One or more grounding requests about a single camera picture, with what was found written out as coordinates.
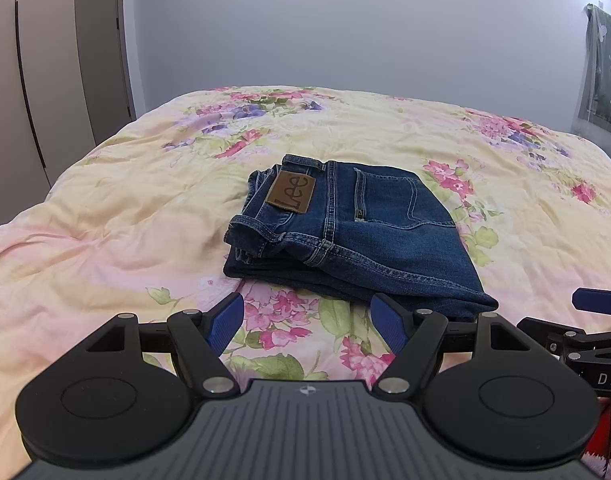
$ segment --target screw head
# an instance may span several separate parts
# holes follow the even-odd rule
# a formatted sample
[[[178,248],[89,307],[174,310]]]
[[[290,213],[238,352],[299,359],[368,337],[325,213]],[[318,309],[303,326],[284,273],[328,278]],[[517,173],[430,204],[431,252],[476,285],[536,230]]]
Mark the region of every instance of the screw head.
[[[203,388],[211,394],[225,394],[234,387],[234,381],[227,377],[210,377],[203,381]]]
[[[402,394],[410,389],[410,383],[400,377],[386,377],[379,381],[379,388],[386,394]]]

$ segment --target white wall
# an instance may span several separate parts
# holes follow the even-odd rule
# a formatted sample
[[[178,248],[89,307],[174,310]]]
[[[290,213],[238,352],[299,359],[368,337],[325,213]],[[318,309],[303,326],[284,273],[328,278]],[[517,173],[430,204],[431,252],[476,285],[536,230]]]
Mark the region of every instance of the white wall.
[[[611,14],[611,0],[601,0]],[[569,131],[599,0],[134,0],[145,107],[226,85],[327,86]]]

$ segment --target bed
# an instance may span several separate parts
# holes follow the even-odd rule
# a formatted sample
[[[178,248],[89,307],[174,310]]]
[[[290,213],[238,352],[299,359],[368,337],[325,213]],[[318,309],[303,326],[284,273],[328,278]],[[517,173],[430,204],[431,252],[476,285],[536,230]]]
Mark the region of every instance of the bed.
[[[237,290],[245,320],[222,358],[242,384],[373,383],[393,356],[363,304],[223,275],[223,234],[249,174],[285,153],[415,172],[453,216],[500,314],[611,330],[611,317],[570,303],[580,286],[611,289],[611,161],[591,142],[365,92],[194,92],[128,124],[0,227],[0,480],[28,462],[18,392],[119,312],[162,321]],[[144,359],[172,370],[165,355]]]

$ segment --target folded jeans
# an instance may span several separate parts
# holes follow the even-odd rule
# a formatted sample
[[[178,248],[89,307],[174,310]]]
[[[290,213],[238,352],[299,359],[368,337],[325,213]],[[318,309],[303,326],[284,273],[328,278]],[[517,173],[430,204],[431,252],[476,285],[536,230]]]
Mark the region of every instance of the folded jeans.
[[[315,179],[304,214],[266,202],[279,171]],[[414,173],[285,155],[255,171],[224,240],[227,276],[307,288],[348,301],[384,292],[409,309],[473,320],[494,310],[454,221]]]

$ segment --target ribbed black surface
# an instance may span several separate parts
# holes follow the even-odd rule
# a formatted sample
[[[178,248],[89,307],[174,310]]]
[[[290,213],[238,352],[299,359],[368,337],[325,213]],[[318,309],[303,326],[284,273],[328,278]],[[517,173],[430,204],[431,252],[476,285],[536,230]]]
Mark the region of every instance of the ribbed black surface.
[[[543,472],[496,471],[436,443],[414,409],[370,396],[363,383],[254,381],[203,406],[170,447],[115,470],[35,463],[18,480],[589,480],[579,462]]]

